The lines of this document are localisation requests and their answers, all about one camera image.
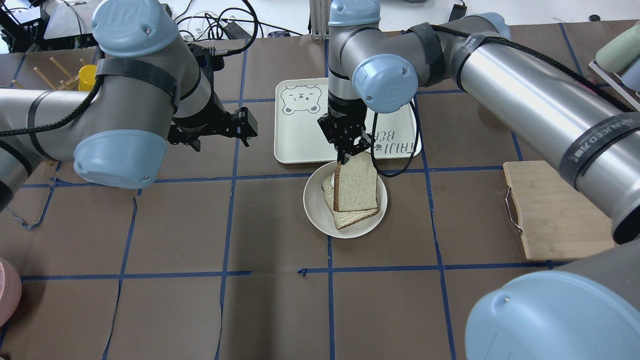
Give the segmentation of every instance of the pink object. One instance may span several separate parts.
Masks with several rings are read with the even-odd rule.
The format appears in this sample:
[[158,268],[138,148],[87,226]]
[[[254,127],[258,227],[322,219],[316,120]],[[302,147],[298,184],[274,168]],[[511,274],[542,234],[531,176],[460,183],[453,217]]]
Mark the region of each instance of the pink object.
[[0,325],[4,325],[18,307],[22,295],[22,281],[18,271],[0,258]]

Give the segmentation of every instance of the wooden cutting board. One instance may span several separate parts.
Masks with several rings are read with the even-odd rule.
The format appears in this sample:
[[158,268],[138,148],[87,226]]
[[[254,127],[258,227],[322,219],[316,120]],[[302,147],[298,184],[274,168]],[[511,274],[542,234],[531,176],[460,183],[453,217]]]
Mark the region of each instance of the wooden cutting board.
[[507,162],[504,175],[527,259],[580,259],[616,245],[611,220],[546,161]]

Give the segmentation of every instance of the bread slice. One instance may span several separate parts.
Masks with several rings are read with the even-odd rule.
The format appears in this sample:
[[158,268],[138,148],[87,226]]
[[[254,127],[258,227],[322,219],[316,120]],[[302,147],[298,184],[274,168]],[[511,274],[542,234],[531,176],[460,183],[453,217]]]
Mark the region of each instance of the bread slice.
[[332,177],[332,175],[329,175],[326,179],[323,180],[322,191],[324,192],[324,201],[326,202],[326,205],[331,211],[331,215],[333,216],[333,223],[335,224],[336,229],[343,229],[349,225],[353,225],[378,213],[378,211],[380,210],[378,209],[378,207],[376,207],[375,209],[364,211],[343,211],[342,213],[334,211],[333,186],[331,185]]
[[333,210],[361,211],[378,207],[378,172],[371,154],[361,152],[335,168]]

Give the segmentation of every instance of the robotic arm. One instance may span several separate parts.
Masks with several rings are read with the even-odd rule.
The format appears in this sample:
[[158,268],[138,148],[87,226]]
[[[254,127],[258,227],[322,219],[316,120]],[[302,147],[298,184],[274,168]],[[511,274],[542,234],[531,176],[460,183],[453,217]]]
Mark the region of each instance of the robotic arm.
[[199,151],[199,136],[245,146],[257,136],[248,109],[230,114],[213,91],[213,72],[234,52],[187,45],[156,0],[104,1],[92,28],[109,57],[98,62],[90,96],[0,89],[0,211],[46,159],[74,161],[87,181],[135,189],[155,181],[167,140]]
[[507,41],[509,29],[497,14],[425,23],[394,38],[378,29],[379,21],[377,0],[332,3],[328,113],[318,123],[338,161],[371,146],[367,107],[396,111],[418,85],[451,78],[611,218],[613,238],[624,244],[485,296],[468,319],[467,357],[637,357],[640,113]]

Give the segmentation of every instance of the white plate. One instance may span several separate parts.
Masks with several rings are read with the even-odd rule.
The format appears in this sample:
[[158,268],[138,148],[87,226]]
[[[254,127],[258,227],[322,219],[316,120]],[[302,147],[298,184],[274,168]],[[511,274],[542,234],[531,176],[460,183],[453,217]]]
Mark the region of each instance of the white plate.
[[[333,161],[337,153],[326,141],[317,120],[327,112],[329,80],[286,80],[276,86],[273,154],[284,164]],[[365,126],[371,131],[373,111]],[[409,105],[391,114],[378,115],[376,158],[408,158],[415,140],[415,116]],[[422,150],[418,140],[415,153]]]
[[334,238],[350,239],[362,236],[373,230],[382,221],[387,211],[387,188],[378,176],[378,207],[380,210],[377,214],[370,218],[366,218],[353,225],[349,225],[340,230],[335,228],[333,216],[329,207],[324,201],[324,193],[322,191],[323,180],[331,175],[335,170],[336,161],[323,165],[317,169],[307,181],[305,192],[302,195],[302,201],[305,206],[307,217],[318,230],[333,236]]

